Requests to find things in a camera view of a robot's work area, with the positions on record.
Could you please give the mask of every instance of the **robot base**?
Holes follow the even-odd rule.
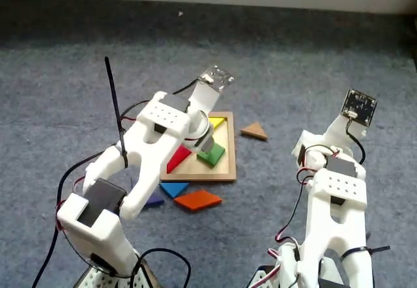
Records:
[[[129,282],[128,278],[114,278],[89,267],[79,278],[74,288],[129,288]],[[134,287],[162,288],[146,263],[143,264],[136,274]]]

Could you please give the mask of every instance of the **blue triangle piece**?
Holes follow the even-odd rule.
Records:
[[[161,188],[171,198],[177,197],[185,188],[187,188],[187,182],[163,182]]]
[[[164,200],[156,193],[152,193],[152,195],[149,197],[148,201],[146,202],[146,207],[157,207],[158,205],[161,205],[164,203]]]

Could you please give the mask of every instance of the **purple triangle piece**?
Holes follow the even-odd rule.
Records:
[[[164,200],[156,193],[152,193],[148,201],[145,204],[145,207],[157,207],[164,203]]]

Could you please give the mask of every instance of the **tan triangle piece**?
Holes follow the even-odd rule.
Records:
[[[255,122],[248,127],[245,127],[240,130],[240,133],[243,135],[252,136],[257,139],[261,140],[267,140],[268,135],[263,130],[262,126],[259,124],[259,122]]]

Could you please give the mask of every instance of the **tangram piece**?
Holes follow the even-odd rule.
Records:
[[[187,182],[163,182],[161,188],[168,194],[169,197],[177,197],[185,188],[187,188]]]
[[[255,122],[248,127],[243,128],[240,133],[242,135],[252,136],[257,139],[261,140],[267,140],[268,136],[263,130],[262,126],[259,124],[259,122]]]
[[[209,117],[208,120],[213,123],[213,127],[216,128],[222,122],[224,122],[224,117]]]
[[[198,192],[193,192],[191,194],[175,198],[174,201],[195,212],[207,207],[218,205],[223,201],[223,199],[220,199],[217,195],[210,194],[205,190],[199,190]]]
[[[188,150],[186,147],[181,145],[177,151],[175,151],[174,155],[170,159],[167,164],[167,173],[170,174],[173,169],[175,169],[182,161],[184,161],[189,155],[191,151]]]
[[[224,154],[225,149],[218,145],[217,143],[213,144],[213,148],[210,152],[199,152],[197,158],[208,163],[211,167],[216,166],[217,162],[220,160]]]
[[[164,200],[156,193],[153,193],[145,204],[145,207],[157,207],[164,203]]]

